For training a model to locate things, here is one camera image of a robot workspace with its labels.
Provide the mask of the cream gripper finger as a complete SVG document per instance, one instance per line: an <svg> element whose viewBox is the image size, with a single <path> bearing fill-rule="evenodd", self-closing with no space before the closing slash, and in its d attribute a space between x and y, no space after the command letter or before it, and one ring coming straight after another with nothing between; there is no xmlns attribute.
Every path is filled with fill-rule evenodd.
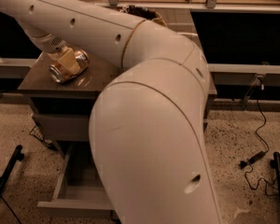
<svg viewBox="0 0 280 224"><path fill-rule="evenodd" d="M58 77L73 76L80 72L74 51L69 47L64 47L59 51L50 54L53 63L50 65L50 72Z"/></svg>

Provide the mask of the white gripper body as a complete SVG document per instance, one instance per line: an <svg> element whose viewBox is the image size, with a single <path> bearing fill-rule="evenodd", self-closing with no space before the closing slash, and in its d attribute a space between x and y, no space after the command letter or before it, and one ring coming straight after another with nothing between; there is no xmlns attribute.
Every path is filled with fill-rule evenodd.
<svg viewBox="0 0 280 224"><path fill-rule="evenodd" d="M48 33L36 33L28 35L28 37L37 48L46 53L58 52L66 45L63 39Z"/></svg>

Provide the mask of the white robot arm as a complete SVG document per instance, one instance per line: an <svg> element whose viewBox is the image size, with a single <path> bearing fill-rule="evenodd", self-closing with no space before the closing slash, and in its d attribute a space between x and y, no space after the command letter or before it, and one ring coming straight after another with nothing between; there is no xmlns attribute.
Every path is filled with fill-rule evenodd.
<svg viewBox="0 0 280 224"><path fill-rule="evenodd" d="M200 48L153 21L78 0L0 11L123 68L93 106L92 156L122 224L221 224L204 147L210 73Z"/></svg>

